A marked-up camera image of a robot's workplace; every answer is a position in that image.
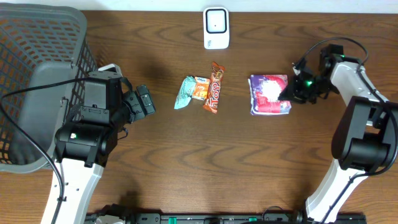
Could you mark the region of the purple snack pack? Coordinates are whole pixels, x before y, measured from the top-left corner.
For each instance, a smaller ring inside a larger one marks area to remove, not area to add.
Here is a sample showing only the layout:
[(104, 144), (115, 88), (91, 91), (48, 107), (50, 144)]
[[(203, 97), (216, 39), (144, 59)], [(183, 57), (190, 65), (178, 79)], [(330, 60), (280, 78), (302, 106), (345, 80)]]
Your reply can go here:
[(287, 75), (251, 75), (248, 78), (252, 115), (272, 116), (289, 114), (290, 101), (279, 100), (287, 87)]

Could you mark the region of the teal snack packet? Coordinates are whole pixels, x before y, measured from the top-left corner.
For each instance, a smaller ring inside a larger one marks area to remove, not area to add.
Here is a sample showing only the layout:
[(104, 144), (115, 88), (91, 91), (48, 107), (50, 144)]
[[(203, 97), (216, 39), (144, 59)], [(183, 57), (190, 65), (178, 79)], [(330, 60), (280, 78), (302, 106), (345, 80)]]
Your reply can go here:
[(194, 92), (195, 85), (196, 81), (191, 76), (187, 76), (183, 80), (175, 100), (175, 105), (174, 105), (175, 110), (184, 108), (189, 104), (190, 100), (192, 99), (192, 94)]

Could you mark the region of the small orange snack packet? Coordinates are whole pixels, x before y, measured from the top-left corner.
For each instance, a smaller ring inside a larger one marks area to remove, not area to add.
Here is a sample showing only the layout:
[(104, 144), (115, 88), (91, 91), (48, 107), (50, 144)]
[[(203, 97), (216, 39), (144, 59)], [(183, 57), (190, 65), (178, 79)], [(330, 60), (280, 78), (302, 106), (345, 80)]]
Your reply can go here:
[(204, 101), (208, 94), (209, 84), (209, 78), (195, 77), (195, 87), (192, 93), (192, 98)]

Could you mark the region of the orange Top chocolate bar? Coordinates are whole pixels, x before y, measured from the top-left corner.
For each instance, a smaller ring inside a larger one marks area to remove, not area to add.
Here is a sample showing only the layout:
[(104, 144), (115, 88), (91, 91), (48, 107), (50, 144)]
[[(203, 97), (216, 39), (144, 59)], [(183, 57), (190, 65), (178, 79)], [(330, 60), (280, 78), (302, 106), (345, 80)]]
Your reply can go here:
[(217, 114), (218, 112), (221, 82), (224, 77), (224, 71), (224, 66), (218, 65), (216, 62), (212, 62), (210, 84), (203, 108), (214, 114)]

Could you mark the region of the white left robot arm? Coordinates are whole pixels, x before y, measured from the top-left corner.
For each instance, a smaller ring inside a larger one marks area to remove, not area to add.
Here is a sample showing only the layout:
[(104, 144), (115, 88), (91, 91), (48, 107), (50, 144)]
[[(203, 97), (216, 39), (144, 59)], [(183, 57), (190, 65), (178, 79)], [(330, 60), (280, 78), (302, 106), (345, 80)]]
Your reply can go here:
[(55, 132), (52, 187), (42, 223), (83, 223), (109, 154), (125, 126), (155, 113), (148, 88), (133, 88), (118, 72), (90, 72), (82, 103)]

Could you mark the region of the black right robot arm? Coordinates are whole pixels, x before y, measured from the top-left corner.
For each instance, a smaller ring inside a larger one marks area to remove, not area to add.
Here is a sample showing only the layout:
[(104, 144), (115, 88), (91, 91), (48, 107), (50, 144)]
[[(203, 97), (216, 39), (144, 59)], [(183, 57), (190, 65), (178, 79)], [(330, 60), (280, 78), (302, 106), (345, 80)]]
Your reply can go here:
[(397, 103), (389, 101), (366, 75), (365, 59), (345, 55), (343, 46), (321, 49), (319, 74), (306, 55), (293, 64), (294, 77), (280, 100), (315, 104), (339, 94), (346, 109), (332, 137), (333, 160), (294, 223), (335, 223), (355, 188), (368, 177), (387, 172), (397, 159)]

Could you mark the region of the grey plastic mesh basket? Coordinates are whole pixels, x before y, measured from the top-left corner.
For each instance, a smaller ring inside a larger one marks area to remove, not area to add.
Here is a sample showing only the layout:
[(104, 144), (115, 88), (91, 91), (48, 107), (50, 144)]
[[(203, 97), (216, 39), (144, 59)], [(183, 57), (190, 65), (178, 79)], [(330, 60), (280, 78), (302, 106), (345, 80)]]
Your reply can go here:
[[(54, 135), (70, 108), (84, 100), (84, 83), (96, 70), (86, 42), (86, 17), (72, 7), (1, 4), (1, 94), (7, 114), (51, 158)], [(25, 88), (68, 81), (53, 88)]]

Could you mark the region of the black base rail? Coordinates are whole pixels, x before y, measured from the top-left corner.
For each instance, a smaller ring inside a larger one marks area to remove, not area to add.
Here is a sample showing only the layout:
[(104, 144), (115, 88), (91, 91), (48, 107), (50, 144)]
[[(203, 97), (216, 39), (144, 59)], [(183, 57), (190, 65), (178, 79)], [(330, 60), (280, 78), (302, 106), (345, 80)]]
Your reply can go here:
[(135, 213), (118, 217), (111, 214), (87, 215), (84, 224), (240, 224), (240, 223), (311, 223), (291, 214), (266, 213), (264, 215), (161, 215), (159, 213)]

